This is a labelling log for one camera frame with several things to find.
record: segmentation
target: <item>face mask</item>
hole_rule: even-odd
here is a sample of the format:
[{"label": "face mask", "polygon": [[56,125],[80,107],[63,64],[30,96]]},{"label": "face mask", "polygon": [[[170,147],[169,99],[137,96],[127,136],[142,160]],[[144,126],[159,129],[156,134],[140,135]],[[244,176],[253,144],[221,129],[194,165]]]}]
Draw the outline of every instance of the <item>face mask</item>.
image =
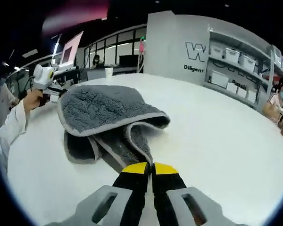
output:
[{"label": "face mask", "polygon": [[0,79],[0,87],[4,85],[5,81],[6,81],[6,79],[4,79],[4,78]]}]

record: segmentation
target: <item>shelf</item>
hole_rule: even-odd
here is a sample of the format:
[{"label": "shelf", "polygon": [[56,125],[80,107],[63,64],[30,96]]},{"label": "shelf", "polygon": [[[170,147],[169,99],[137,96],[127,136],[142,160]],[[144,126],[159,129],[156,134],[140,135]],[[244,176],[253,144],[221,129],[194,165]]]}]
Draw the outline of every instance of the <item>shelf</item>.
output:
[{"label": "shelf", "polygon": [[267,81],[267,80],[261,78],[261,77],[260,77],[259,75],[257,75],[256,73],[247,70],[246,68],[242,67],[240,64],[236,64],[236,63],[231,62],[231,61],[228,61],[228,60],[226,60],[226,59],[218,58],[218,57],[211,56],[211,55],[209,55],[209,58],[212,59],[212,60],[215,60],[215,61],[219,61],[219,62],[221,62],[221,63],[224,63],[224,64],[226,64],[226,65],[233,66],[233,67],[239,69],[240,71],[243,71],[243,72],[247,73],[248,75],[250,75],[250,76],[256,78],[257,80],[261,81],[263,84],[265,84],[265,85],[267,85],[267,86],[268,86],[268,84],[269,84],[269,81]]},{"label": "shelf", "polygon": [[276,64],[275,64],[275,72],[276,72],[279,76],[283,77],[283,70],[282,70],[282,68],[279,67],[279,66],[276,65]]},{"label": "shelf", "polygon": [[226,45],[236,47],[242,52],[250,54],[253,57],[262,59],[263,61],[271,61],[271,57],[267,53],[236,37],[232,37],[228,34],[223,34],[220,32],[211,31],[210,38],[212,40],[222,42]]},{"label": "shelf", "polygon": [[235,93],[232,93],[230,91],[228,91],[227,89],[223,88],[223,87],[220,87],[218,85],[215,85],[215,84],[212,84],[212,83],[208,83],[208,82],[204,82],[203,84],[203,87],[206,87],[208,89],[211,89],[211,90],[214,90],[214,91],[217,91],[219,93],[222,93],[228,97],[231,97],[235,100],[238,100],[239,102],[251,107],[251,108],[254,108],[256,109],[257,108],[257,105],[255,103],[252,103],[250,102],[249,100],[245,99],[245,98],[242,98],[241,96],[235,94]]}]

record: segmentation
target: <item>gray towel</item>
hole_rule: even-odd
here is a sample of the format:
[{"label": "gray towel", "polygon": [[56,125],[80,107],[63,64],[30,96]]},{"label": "gray towel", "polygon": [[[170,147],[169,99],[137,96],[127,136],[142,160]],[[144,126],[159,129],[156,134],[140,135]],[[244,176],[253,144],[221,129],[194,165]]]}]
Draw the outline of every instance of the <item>gray towel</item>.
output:
[{"label": "gray towel", "polygon": [[143,161],[152,164],[142,127],[163,129],[170,123],[166,113],[124,86],[72,88],[59,99],[58,116],[69,160],[91,163],[105,150],[122,168]]}]

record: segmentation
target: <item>white table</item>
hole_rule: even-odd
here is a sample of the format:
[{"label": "white table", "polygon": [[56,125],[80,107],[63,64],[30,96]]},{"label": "white table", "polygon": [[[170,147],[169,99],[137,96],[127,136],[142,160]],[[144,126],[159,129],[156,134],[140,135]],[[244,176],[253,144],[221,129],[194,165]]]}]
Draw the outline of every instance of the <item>white table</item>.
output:
[{"label": "white table", "polygon": [[[187,186],[221,204],[235,223],[262,225],[281,201],[283,138],[258,112],[207,88],[146,74],[85,84],[136,88],[146,103],[165,111],[169,127],[149,138],[154,161],[176,168]],[[103,160],[94,165],[70,163],[63,132],[49,103],[32,113],[27,132],[10,149],[9,181],[38,225],[71,216],[81,200],[118,176]],[[146,205],[144,214],[151,216],[142,217],[140,225],[158,225],[152,208]]]}]

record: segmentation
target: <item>paper cup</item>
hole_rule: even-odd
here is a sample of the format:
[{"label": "paper cup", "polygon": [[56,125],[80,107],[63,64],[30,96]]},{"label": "paper cup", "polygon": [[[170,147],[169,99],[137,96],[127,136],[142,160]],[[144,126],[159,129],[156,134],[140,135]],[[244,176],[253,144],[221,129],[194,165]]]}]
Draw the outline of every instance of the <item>paper cup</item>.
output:
[{"label": "paper cup", "polygon": [[113,74],[113,67],[105,68],[106,79],[110,80]]}]

